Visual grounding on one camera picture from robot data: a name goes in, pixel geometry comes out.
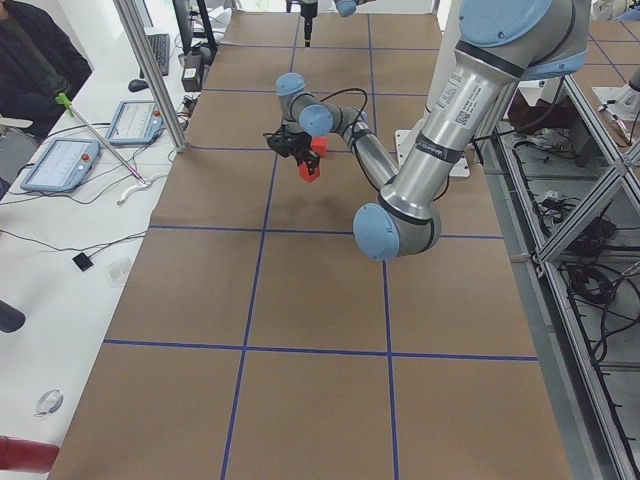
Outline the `black keyboard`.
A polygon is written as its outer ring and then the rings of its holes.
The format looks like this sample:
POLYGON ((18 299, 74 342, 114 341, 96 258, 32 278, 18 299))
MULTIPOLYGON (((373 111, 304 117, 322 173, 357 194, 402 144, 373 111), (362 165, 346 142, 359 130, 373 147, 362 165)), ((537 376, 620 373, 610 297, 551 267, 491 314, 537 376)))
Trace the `black keyboard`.
POLYGON ((168 33, 154 33, 146 35, 147 42, 154 55, 162 76, 169 75, 171 38, 168 33))

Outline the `brown paper table cover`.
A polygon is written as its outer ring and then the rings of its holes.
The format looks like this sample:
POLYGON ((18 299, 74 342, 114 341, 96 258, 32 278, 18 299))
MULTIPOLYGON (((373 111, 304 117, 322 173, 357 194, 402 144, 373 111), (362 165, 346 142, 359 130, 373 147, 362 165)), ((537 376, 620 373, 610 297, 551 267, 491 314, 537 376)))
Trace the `brown paper table cover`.
POLYGON ((337 137, 307 183, 269 150, 276 78, 365 105, 387 149, 422 114, 421 15, 236 13, 106 332, 55 479, 568 479, 481 167, 430 251, 366 258, 374 190, 337 137))

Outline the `black power adapter box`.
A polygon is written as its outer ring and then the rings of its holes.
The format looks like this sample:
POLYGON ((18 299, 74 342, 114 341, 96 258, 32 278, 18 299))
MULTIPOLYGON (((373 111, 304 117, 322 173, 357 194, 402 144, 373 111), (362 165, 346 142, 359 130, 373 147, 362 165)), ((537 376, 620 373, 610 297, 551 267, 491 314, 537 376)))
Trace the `black power adapter box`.
POLYGON ((185 92, 199 92, 203 82, 203 63, 199 54, 182 57, 181 82, 185 92))

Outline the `small black square sensor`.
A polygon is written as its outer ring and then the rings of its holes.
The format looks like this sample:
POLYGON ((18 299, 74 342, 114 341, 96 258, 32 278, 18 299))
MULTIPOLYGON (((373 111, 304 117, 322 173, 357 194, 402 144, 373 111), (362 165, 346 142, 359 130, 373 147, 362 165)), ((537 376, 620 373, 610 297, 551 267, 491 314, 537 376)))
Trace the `small black square sensor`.
POLYGON ((81 252, 75 255, 72 258, 72 261, 78 267, 78 269, 82 272, 87 271, 89 268, 91 268, 94 265, 91 258, 84 252, 81 252))

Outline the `teach pendant tablet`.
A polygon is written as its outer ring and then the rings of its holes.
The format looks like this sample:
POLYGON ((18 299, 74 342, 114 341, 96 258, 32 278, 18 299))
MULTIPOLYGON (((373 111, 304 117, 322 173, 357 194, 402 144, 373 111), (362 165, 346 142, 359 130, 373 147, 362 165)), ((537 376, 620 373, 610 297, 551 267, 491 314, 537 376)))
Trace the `teach pendant tablet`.
POLYGON ((146 145, 163 128, 164 122, 154 101, 121 101, 110 122, 106 138, 115 146, 146 145))
POLYGON ((20 188, 43 193, 74 190, 87 177, 100 153, 97 140, 56 139, 39 156, 20 188))

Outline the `near teach pendant tablet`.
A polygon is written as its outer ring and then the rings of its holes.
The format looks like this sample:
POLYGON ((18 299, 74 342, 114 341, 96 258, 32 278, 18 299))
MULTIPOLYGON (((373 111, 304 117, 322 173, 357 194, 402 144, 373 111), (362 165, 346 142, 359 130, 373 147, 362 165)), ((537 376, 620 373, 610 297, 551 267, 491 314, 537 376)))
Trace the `near teach pendant tablet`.
POLYGON ((56 139, 39 156, 20 188, 43 193, 74 190, 87 177, 100 153, 97 140, 56 139))

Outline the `far teach pendant tablet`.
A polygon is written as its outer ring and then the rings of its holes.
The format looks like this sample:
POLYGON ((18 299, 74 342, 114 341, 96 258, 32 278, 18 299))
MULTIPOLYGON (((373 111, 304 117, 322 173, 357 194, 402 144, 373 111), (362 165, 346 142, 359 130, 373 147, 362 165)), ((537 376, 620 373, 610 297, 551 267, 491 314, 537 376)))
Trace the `far teach pendant tablet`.
POLYGON ((110 122, 106 138, 115 146, 146 145, 163 128, 164 122, 154 101, 121 101, 110 122))

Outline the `red object at edge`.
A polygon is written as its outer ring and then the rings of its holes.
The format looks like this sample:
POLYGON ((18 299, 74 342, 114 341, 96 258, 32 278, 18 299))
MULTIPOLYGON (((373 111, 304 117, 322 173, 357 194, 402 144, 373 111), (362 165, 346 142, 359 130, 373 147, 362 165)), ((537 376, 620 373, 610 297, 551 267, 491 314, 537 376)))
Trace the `red object at edge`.
POLYGON ((1 437, 1 469, 28 473, 47 473, 59 454, 55 444, 1 437))

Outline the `aluminium frame post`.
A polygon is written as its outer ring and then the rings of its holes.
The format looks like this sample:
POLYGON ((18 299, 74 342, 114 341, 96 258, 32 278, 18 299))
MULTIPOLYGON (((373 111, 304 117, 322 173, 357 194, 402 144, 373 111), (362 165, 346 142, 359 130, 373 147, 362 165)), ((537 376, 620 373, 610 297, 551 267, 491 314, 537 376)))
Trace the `aluminium frame post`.
POLYGON ((156 63, 155 56, 147 41, 141 17, 132 1, 114 0, 113 3, 134 56, 149 85, 153 99, 159 107, 169 137, 172 140, 175 150, 180 153, 184 151, 187 146, 186 137, 179 123, 159 66, 156 63))

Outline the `black computer mouse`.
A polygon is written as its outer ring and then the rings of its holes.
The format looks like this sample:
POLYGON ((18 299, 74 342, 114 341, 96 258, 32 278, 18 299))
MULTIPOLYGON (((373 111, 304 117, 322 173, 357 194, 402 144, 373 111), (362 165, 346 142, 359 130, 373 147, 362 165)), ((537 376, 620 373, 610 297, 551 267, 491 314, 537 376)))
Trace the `black computer mouse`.
POLYGON ((132 93, 140 92, 148 87, 148 83, 143 79, 133 79, 128 84, 128 90, 132 93))

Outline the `red cube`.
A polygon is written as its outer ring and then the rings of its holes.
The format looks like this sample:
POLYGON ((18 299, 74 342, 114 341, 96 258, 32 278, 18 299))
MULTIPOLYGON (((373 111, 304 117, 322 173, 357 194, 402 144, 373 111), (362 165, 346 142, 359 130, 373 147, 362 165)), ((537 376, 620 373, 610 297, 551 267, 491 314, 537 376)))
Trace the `red cube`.
POLYGON ((299 176, 302 180, 312 183, 320 177, 320 167, 307 163, 301 163, 298 166, 299 176))
POLYGON ((325 136, 313 137, 311 140, 311 150, 319 157, 324 157, 327 153, 328 139, 325 136))

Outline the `seated person in black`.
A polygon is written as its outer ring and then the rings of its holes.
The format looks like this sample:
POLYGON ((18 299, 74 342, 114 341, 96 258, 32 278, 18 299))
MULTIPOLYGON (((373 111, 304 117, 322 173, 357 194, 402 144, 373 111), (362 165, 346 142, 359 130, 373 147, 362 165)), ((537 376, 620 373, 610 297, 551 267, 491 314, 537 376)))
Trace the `seated person in black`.
POLYGON ((1 114, 30 120, 27 132, 47 137, 92 69, 68 35, 44 10, 24 2, 1 3, 1 114))

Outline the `clear tape roll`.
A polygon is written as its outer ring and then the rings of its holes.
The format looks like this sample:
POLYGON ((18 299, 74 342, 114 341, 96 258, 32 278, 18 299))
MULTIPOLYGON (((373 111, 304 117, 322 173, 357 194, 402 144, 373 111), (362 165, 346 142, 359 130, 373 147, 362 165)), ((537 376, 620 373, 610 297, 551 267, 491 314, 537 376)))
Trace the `clear tape roll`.
POLYGON ((35 417, 44 417, 57 412, 64 402, 64 394, 59 389, 52 389, 43 393, 34 410, 35 417))

